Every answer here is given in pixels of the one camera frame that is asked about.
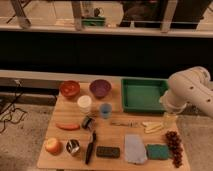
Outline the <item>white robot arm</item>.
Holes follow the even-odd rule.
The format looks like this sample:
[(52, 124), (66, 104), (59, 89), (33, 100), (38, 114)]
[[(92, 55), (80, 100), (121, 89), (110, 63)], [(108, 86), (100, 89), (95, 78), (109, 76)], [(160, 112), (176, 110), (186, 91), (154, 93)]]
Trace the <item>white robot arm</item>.
[(165, 112), (163, 126), (171, 127), (179, 113), (190, 103), (213, 118), (213, 91), (208, 87), (211, 76), (200, 66), (173, 73), (167, 80), (168, 89), (160, 97)]

